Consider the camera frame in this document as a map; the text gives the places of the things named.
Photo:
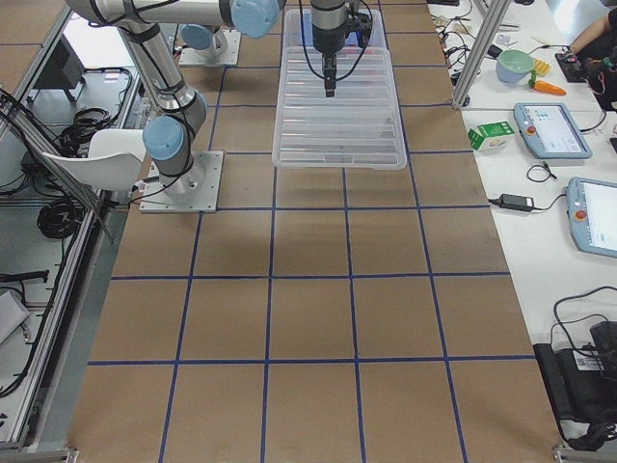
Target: green bowl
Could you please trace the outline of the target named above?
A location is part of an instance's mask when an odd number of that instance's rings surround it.
[[[497,57],[497,77],[503,82],[518,82],[533,69],[533,58],[524,51],[504,50]]]

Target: green box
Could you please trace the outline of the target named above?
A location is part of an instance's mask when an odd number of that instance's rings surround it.
[[[492,150],[505,147],[514,136],[514,130],[506,121],[501,123],[483,123],[470,128],[467,133],[474,150]]]

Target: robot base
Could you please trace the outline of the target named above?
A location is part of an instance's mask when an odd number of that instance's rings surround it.
[[[216,212],[224,154],[222,151],[197,152],[194,157],[205,171],[205,178],[195,191],[176,197],[162,191],[141,200],[139,209],[144,213]],[[154,164],[150,166],[149,175],[158,176]],[[145,196],[160,189],[159,182],[148,183],[143,193]]]
[[[180,65],[186,68],[236,66],[240,54],[240,39],[242,34],[238,31],[223,31],[228,41],[227,49],[220,55],[208,57],[200,55],[193,48],[185,48],[180,55]]]

